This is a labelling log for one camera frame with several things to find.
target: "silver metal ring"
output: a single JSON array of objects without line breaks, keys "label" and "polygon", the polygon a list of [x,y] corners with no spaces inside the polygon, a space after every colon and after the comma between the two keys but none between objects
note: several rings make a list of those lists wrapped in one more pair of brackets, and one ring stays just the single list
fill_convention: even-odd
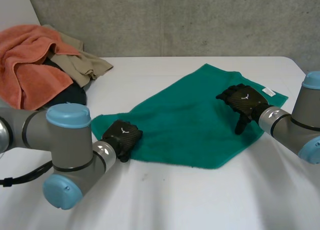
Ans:
[{"label": "silver metal ring", "polygon": [[7,150],[10,142],[10,134],[6,125],[0,120],[0,153]]},{"label": "silver metal ring", "polygon": [[105,171],[108,171],[116,162],[117,155],[110,144],[104,141],[96,141],[92,145],[92,149],[104,160]]}]

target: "white tabletop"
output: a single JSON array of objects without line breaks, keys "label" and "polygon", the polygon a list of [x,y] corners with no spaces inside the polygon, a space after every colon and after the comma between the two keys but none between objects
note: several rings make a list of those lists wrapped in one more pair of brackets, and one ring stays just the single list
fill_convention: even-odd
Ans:
[{"label": "white tabletop", "polygon": [[[283,106],[288,112],[305,77],[292,60],[283,57],[106,60],[114,68],[87,92],[92,117],[127,112],[205,63],[239,71],[289,96]],[[47,152],[11,150],[0,159],[0,178],[20,176],[48,160]],[[320,167],[303,162],[266,134],[216,170],[117,162],[67,211],[51,206],[42,194],[41,185],[50,173],[30,183],[0,188],[0,229],[320,228]]]}]

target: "black cable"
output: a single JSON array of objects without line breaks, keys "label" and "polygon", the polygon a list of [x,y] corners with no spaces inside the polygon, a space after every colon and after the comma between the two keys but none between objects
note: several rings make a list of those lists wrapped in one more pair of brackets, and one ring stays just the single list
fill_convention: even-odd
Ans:
[{"label": "black cable", "polygon": [[3,180],[0,180],[0,185],[3,187],[8,187],[16,184],[22,184],[29,181],[33,181],[49,171],[49,169],[53,166],[52,161],[48,161],[37,169],[17,178],[8,177]]}]

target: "towel tag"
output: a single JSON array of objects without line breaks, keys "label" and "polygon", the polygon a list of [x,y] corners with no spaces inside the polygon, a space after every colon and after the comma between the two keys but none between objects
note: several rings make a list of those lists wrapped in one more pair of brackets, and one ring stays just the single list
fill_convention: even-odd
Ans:
[{"label": "towel tag", "polygon": [[271,97],[276,95],[275,92],[268,87],[265,87],[262,91]]}]

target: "light blue joint cap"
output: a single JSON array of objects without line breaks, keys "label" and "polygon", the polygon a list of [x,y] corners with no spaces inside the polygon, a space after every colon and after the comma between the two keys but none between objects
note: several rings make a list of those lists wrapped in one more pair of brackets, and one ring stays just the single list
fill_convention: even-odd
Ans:
[{"label": "light blue joint cap", "polygon": [[320,71],[312,71],[307,74],[302,86],[309,89],[320,90]]},{"label": "light blue joint cap", "polygon": [[320,136],[310,140],[299,151],[298,156],[311,164],[320,163]]},{"label": "light blue joint cap", "polygon": [[84,128],[91,123],[88,107],[76,103],[51,106],[46,112],[46,119],[53,125],[72,129]]},{"label": "light blue joint cap", "polygon": [[63,210],[71,209],[83,198],[80,188],[73,181],[58,174],[49,176],[42,190],[51,205]]}]

